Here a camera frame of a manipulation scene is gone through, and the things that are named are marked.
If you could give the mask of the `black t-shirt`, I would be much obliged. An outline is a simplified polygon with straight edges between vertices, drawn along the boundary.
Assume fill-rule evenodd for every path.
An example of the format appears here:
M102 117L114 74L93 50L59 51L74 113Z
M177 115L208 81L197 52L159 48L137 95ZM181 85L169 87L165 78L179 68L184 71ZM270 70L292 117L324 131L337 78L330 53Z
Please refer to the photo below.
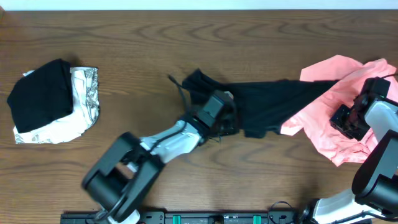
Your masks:
M284 122L328 91L336 80L304 82L220 83L195 70L182 82L194 105L206 103L215 90L233 95L238 112L238 128L247 138L263 138L267 132L281 133Z

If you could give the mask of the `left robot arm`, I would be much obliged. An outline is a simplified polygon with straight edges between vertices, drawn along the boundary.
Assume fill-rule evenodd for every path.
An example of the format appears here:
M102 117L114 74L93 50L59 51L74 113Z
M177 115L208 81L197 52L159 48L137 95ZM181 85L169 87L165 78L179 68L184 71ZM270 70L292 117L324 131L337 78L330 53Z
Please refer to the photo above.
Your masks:
M102 208L88 223L137 223L138 208L165 165L221 134L222 120L235 117L233 95L216 90L198 110L159 134L120 135L82 180L82 188Z

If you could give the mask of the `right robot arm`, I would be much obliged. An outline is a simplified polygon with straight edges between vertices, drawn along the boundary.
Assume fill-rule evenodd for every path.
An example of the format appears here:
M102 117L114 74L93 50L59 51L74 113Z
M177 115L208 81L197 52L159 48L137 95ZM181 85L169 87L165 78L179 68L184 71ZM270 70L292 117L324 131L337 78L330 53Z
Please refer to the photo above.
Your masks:
M349 139L373 131L377 145L357 170L351 189L312 201L297 223L397 221L397 102L387 77L368 78L352 107L341 105L330 124Z

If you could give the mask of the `pink t-shirt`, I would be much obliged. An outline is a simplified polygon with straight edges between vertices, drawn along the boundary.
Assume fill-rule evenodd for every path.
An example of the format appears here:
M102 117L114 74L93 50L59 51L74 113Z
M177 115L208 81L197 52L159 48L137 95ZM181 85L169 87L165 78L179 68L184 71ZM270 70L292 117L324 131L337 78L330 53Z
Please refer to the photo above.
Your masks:
M391 76L396 71L384 58L362 64L342 55L335 55L302 69L301 81L338 82L286 121L280 133L293 136L301 129L304 130L316 150L336 166L345 162L363 163L377 144L373 132L369 130L360 141L348 139L332 128L330 118L341 105L353 106L354 99L367 78L386 76L391 83L387 97L397 101L397 81Z

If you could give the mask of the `white patterned folded garment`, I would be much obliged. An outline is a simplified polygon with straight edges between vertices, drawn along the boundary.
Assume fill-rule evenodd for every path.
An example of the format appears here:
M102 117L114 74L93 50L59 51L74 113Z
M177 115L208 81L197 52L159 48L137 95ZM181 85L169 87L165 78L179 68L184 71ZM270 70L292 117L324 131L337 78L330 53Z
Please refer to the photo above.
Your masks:
M72 114L52 121L50 124L27 133L13 129L17 144L58 144L80 137L98 119L98 69L95 67L72 67Z

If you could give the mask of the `folded black garment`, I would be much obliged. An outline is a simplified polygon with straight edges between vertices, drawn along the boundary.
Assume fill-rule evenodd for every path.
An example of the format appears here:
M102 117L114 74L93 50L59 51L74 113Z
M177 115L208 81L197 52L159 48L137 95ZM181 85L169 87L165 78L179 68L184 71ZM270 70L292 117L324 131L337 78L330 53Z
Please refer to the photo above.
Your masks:
M19 133L41 128L73 112L70 63L56 59L22 77L7 98Z

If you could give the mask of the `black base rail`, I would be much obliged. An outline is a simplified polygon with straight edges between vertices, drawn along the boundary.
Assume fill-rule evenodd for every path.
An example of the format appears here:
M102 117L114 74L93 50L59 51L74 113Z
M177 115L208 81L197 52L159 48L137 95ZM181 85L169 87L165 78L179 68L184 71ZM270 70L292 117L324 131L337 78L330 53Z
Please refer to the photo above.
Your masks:
M292 211L257 213L165 213L143 212L139 218L128 218L124 223L137 224L270 224L295 223L297 215Z

